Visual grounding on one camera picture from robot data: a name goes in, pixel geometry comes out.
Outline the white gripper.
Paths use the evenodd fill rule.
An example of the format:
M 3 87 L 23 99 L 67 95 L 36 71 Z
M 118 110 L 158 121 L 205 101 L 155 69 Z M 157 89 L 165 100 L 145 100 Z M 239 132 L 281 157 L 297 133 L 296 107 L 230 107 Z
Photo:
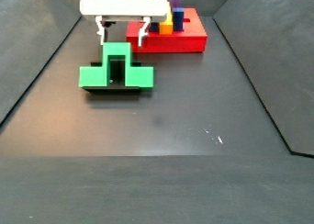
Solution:
M 105 42 L 103 19 L 109 21 L 142 20 L 139 30 L 138 46 L 142 47 L 142 40 L 147 36 L 147 29 L 151 23 L 166 19 L 169 0 L 80 0 L 80 12 L 86 17 L 95 17 L 98 24 L 99 44 Z

